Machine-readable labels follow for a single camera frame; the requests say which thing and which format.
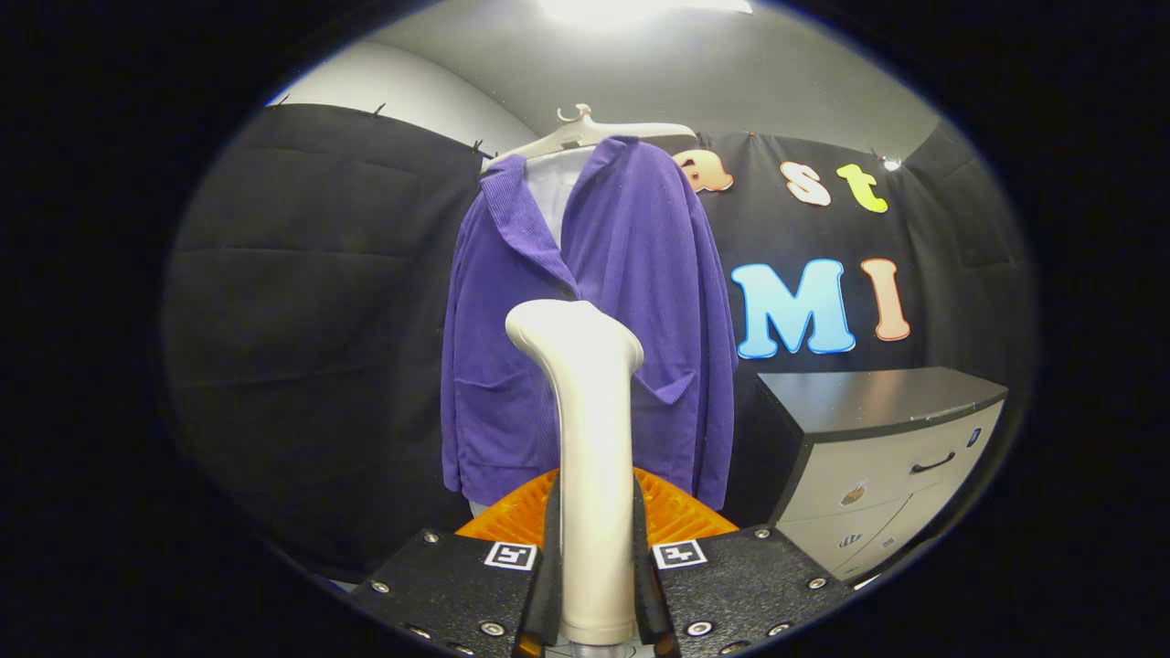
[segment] black curtain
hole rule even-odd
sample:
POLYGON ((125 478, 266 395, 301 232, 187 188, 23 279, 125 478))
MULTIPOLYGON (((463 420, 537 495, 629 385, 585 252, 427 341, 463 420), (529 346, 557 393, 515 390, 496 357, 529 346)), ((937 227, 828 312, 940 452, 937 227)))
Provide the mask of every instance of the black curtain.
POLYGON ((362 578, 470 514, 439 372, 472 148, 326 105, 264 109, 190 206, 164 341, 180 450, 294 557, 362 578))
POLYGON ((889 179, 892 203, 904 207, 917 255, 929 364, 1009 390, 979 462, 923 530, 936 536, 976 502, 1024 426, 1041 368, 1041 309, 1020 225, 1027 218, 1019 217, 994 172, 952 124, 941 121, 889 179))
MULTIPOLYGON (((742 359, 736 373, 736 433, 722 513, 739 525, 764 522, 783 489, 777 429, 756 407, 759 372, 862 371, 943 365, 1010 389, 993 437, 975 473, 922 537, 937 535, 965 509, 993 474, 1007 439, 1019 427, 1038 365, 1037 303, 1018 219, 986 166, 958 132, 942 122, 894 171, 874 153, 759 133, 700 132, 700 149, 715 152, 735 181, 702 191, 728 279, 736 341, 745 338, 744 294, 731 282, 736 267, 764 263, 797 292, 805 265, 833 259, 849 331, 856 345, 814 354, 807 340, 797 354, 782 345, 770 358, 742 359), (780 164, 812 167, 830 192, 827 206, 806 204, 787 190, 780 164), (883 213, 862 207, 837 170, 856 164, 874 177, 883 213), (878 303, 860 263, 888 259, 910 335, 882 341, 874 329, 878 303)), ((779 342, 775 329, 772 337, 779 342)))

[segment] letter i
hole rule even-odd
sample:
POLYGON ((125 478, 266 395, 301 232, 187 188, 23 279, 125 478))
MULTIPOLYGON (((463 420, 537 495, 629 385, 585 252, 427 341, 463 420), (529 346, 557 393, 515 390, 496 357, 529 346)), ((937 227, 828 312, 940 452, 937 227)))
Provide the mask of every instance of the letter i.
POLYGON ((897 283, 894 282, 897 266, 886 259, 869 259, 861 263, 861 269, 873 281, 874 297, 878 299, 878 337, 882 341, 901 341, 909 336, 910 324, 902 316, 902 300, 897 296, 897 283))

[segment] screw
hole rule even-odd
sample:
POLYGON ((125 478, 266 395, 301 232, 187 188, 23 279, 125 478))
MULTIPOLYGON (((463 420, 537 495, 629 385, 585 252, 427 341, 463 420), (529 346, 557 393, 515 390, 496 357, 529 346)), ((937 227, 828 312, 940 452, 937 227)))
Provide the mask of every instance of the screw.
POLYGON ((710 622, 695 622, 694 624, 687 626, 687 635, 690 637, 704 636, 711 632, 711 628, 710 622))

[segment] blue letter m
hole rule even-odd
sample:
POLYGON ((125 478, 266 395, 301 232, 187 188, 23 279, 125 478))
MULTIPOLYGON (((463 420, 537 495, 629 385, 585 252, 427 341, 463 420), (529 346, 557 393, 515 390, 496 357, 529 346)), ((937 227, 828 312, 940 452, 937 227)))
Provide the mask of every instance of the blue letter m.
POLYGON ((744 265, 731 270, 731 280, 743 288, 748 336, 739 343, 743 358, 776 356, 779 345, 769 336, 768 323, 784 341, 792 354, 800 349, 808 320, 813 322, 808 349, 814 354, 845 352, 856 340, 845 324, 845 303, 841 300, 840 262, 818 259, 805 265, 797 294, 766 265, 744 265))

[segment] letter a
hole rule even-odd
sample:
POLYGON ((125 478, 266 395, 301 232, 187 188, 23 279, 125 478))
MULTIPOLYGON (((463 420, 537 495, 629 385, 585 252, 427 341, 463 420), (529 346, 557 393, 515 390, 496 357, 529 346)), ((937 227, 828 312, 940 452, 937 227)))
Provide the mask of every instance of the letter a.
POLYGON ((702 149, 683 151, 674 157, 674 162, 687 172, 690 189, 696 193, 702 190, 722 192, 735 183, 735 178, 723 171, 723 160, 711 151, 702 149))

